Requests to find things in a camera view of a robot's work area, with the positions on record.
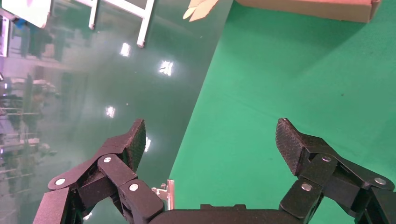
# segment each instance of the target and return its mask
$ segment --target cardboard piece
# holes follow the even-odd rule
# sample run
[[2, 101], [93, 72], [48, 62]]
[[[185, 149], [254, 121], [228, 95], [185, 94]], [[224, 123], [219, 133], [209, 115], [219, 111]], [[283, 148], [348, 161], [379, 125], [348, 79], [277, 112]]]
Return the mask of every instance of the cardboard piece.
[[190, 15], [190, 22], [206, 17], [214, 5], [219, 0], [191, 0], [187, 11], [183, 15], [183, 19], [187, 19]]
[[[191, 0], [190, 21], [206, 17], [218, 0]], [[236, 0], [241, 5], [275, 11], [313, 15], [322, 18], [369, 22], [381, 0]]]

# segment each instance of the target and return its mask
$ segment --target metal frame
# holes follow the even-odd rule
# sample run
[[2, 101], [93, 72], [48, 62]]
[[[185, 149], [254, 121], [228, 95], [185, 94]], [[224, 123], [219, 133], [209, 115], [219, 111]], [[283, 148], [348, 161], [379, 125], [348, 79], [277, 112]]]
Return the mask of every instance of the metal frame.
[[10, 20], [5, 16], [2, 16], [1, 23], [1, 46], [0, 46], [0, 56], [7, 57], [8, 56], [8, 39], [10, 32]]
[[[98, 12], [99, 0], [75, 0], [75, 1], [78, 1], [88, 7], [91, 7], [91, 15], [89, 17], [88, 27], [91, 30], [94, 30], [95, 24], [96, 24], [96, 17], [97, 17], [96, 13]], [[104, 1], [112, 4], [113, 6], [121, 8], [133, 15], [136, 15], [136, 16], [142, 18], [139, 36], [137, 38], [136, 43], [137, 43], [137, 46], [139, 46], [140, 48], [143, 48], [144, 42], [146, 39], [147, 29], [149, 28], [149, 22], [150, 22], [151, 13], [153, 11], [153, 6], [154, 6], [155, 0], [147, 0], [145, 9], [142, 9], [142, 8], [136, 6], [132, 3], [129, 3], [125, 0], [104, 0]]]

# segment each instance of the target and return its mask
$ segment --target white frame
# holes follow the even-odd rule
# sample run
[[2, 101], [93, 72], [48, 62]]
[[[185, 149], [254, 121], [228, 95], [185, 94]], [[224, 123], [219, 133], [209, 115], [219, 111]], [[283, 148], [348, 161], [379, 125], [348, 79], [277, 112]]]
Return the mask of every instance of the white frame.
[[[52, 0], [36, 0], [38, 3], [35, 4], [35, 7], [33, 7], [33, 9], [36, 12], [39, 12], [38, 10], [40, 10], [41, 15], [37, 15], [36, 13], [32, 13], [29, 10], [25, 9], [24, 7], [18, 6], [19, 5], [18, 2], [20, 3], [20, 1], [21, 0], [3, 0], [3, 7], [5, 10], [29, 21], [30, 23], [40, 28], [44, 28], [47, 23], [48, 15], [50, 14], [50, 6], [52, 4]], [[89, 17], [88, 27], [91, 30], [94, 30], [99, 0], [75, 0], [75, 1], [78, 1], [88, 7], [91, 7], [91, 15]], [[142, 18], [139, 36], [137, 38], [136, 43], [140, 48], [143, 48], [155, 0], [147, 0], [145, 9], [140, 8], [125, 0], [103, 0], [103, 1], [106, 1], [118, 8], [121, 8], [133, 15]]]
[[[95, 29], [96, 23], [96, 13], [98, 11], [98, 1], [99, 0], [75, 0], [78, 1], [88, 7], [91, 7], [91, 15], [89, 17], [88, 27], [92, 30]], [[129, 3], [125, 0], [104, 0], [118, 8], [121, 8], [133, 15], [136, 15], [142, 18], [139, 36], [137, 38], [137, 46], [140, 48], [144, 47], [144, 42], [146, 39], [147, 29], [149, 28], [149, 22], [151, 18], [151, 13], [153, 11], [154, 1], [155, 0], [147, 0], [146, 8], [142, 9], [132, 3]]]

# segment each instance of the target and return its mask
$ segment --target black plastic part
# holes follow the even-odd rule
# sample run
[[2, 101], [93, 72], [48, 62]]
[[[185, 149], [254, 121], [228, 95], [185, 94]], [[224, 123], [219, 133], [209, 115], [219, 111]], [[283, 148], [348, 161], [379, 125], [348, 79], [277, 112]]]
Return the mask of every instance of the black plastic part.
[[[119, 155], [122, 157], [122, 160], [136, 172], [145, 146], [146, 128], [144, 126], [144, 120], [138, 119], [126, 134], [107, 139], [90, 160], [54, 177], [48, 183], [48, 188], [50, 190], [62, 189], [65, 187], [70, 187], [71, 190], [79, 188], [82, 186], [83, 182], [95, 172], [98, 158], [106, 154]], [[55, 182], [60, 178], [64, 178], [65, 182], [62, 185], [56, 185]]]
[[95, 206], [101, 200], [117, 192], [113, 183], [99, 170], [96, 170], [81, 188], [78, 188], [78, 194], [85, 209]]
[[296, 217], [302, 223], [308, 223], [323, 199], [322, 186], [301, 178], [294, 182], [282, 199], [279, 209]]
[[[138, 186], [135, 191], [129, 189], [133, 184]], [[165, 208], [163, 201], [141, 180], [131, 180], [119, 187], [119, 195], [124, 216], [131, 213], [134, 224], [149, 223]]]
[[396, 193], [378, 188], [368, 191], [368, 202], [355, 219], [357, 224], [396, 223]]
[[136, 173], [114, 154], [102, 156], [98, 160], [98, 169], [106, 175], [117, 188], [137, 178]]
[[202, 204], [199, 208], [201, 210], [246, 210], [246, 205], [236, 204], [233, 207], [215, 207], [210, 204]]
[[69, 188], [51, 191], [44, 194], [33, 224], [79, 224], [81, 216], [70, 202]]
[[169, 210], [150, 224], [301, 224], [280, 210]]
[[320, 186], [325, 186], [337, 167], [338, 161], [326, 154], [317, 154], [299, 177], [308, 179]]

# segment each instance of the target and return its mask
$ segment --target textured fingertip pad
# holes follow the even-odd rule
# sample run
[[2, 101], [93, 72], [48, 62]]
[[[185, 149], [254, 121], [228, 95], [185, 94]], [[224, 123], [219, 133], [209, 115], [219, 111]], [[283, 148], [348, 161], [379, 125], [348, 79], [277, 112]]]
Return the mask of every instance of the textured fingertip pad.
[[131, 138], [127, 141], [129, 144], [125, 146], [127, 165], [136, 173], [146, 147], [146, 127], [144, 120], [136, 120], [127, 135]]
[[322, 138], [299, 132], [288, 119], [281, 118], [276, 126], [276, 146], [294, 176], [298, 175], [299, 166], [303, 166], [303, 149], [306, 147], [329, 146]]
[[278, 147], [283, 159], [292, 174], [297, 173], [298, 162], [303, 149], [303, 144], [299, 136], [300, 132], [286, 118], [281, 118], [276, 126], [276, 147]]

